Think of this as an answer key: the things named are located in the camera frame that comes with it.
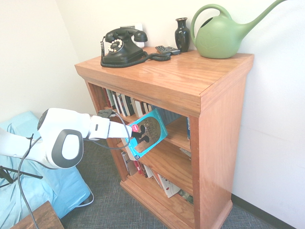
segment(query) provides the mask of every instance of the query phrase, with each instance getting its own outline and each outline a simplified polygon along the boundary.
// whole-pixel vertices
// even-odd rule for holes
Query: blue fabric
[[[37,139],[40,136],[37,124],[37,117],[32,112],[25,112],[0,123],[0,127],[20,136],[30,137],[34,134],[34,139]],[[18,169],[19,163],[19,158],[0,156],[0,166]],[[57,216],[62,218],[90,195],[76,167],[48,169],[37,162],[24,160],[21,170],[43,176],[43,179],[21,176],[22,189],[32,211],[48,200]],[[14,172],[10,172],[10,175],[13,179],[17,176]],[[0,186],[6,183],[5,179],[0,178]],[[0,189],[0,203],[0,229],[11,228],[29,214],[17,181]]]

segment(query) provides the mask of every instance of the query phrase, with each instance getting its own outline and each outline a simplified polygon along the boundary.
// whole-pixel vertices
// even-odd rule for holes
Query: wooden bookshelf
[[[219,229],[232,209],[244,87],[253,59],[240,53],[225,60],[207,59],[190,51],[167,62],[147,61],[123,69],[102,68],[100,57],[75,65],[97,112],[107,106],[102,93],[106,88],[183,115],[166,126],[168,137],[140,161],[193,195],[194,206],[178,195],[167,198],[151,178],[129,176],[121,151],[111,150],[122,188],[167,227]],[[129,123],[136,117],[123,119]],[[110,147],[120,145],[117,139],[107,142]],[[191,161],[180,147],[192,153]]]
[[[177,146],[162,141],[139,161],[170,180],[182,190],[193,195],[192,166],[190,158]]]

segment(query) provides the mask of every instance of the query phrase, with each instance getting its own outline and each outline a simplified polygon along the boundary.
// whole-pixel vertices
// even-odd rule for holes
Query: remote control
[[[175,49],[173,47],[164,47],[163,45],[159,45],[155,47],[158,53],[163,54],[163,55],[178,55],[180,54],[179,49]]]

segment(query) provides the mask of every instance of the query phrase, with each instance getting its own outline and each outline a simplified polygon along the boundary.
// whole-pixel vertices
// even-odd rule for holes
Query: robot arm
[[[112,122],[108,118],[59,108],[45,111],[37,129],[42,141],[33,146],[26,159],[37,161],[48,168],[77,165],[83,155],[83,139],[132,136],[130,126]],[[0,128],[0,155],[22,158],[28,148],[27,138]]]

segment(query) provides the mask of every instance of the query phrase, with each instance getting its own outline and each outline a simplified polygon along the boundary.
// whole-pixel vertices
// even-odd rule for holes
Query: shelf
[[[121,147],[123,143],[120,142],[117,146]],[[139,161],[193,196],[191,161],[179,147],[162,141]]]
[[[178,194],[168,198],[153,178],[128,176],[121,186],[172,229],[194,229],[194,207]]]
[[[187,139],[186,117],[182,116],[166,126],[168,141],[178,147],[191,151],[190,140]]]

